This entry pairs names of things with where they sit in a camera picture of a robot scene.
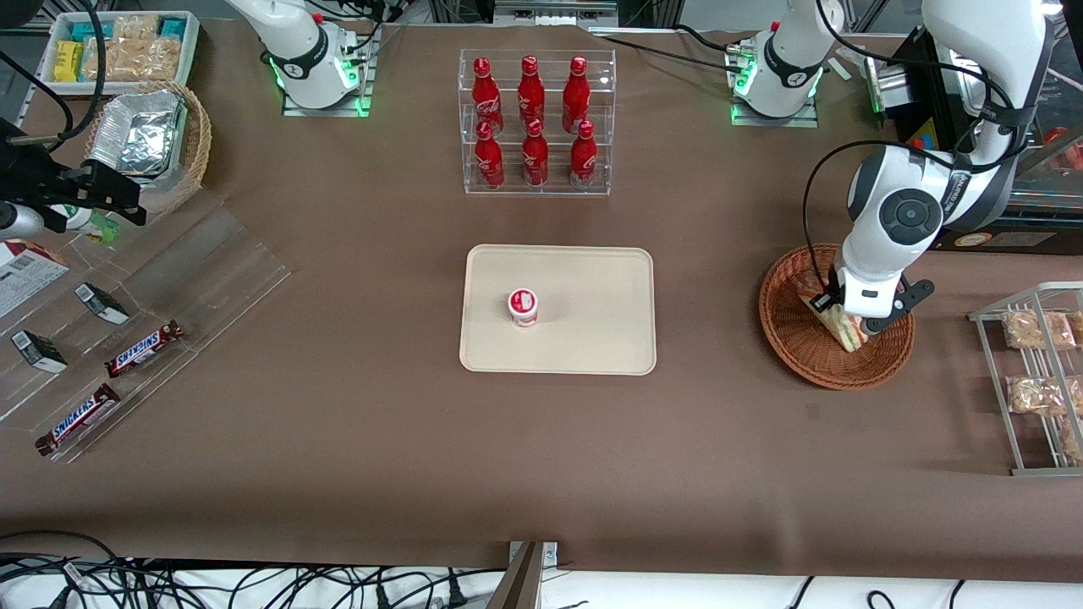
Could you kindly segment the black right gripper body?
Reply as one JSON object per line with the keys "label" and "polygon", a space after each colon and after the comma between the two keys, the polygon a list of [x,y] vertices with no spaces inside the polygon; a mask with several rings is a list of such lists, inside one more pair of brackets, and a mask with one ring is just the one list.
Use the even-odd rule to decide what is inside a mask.
{"label": "black right gripper body", "polygon": [[53,207],[79,203],[80,176],[57,161],[3,161],[1,232],[65,233],[69,217]]}

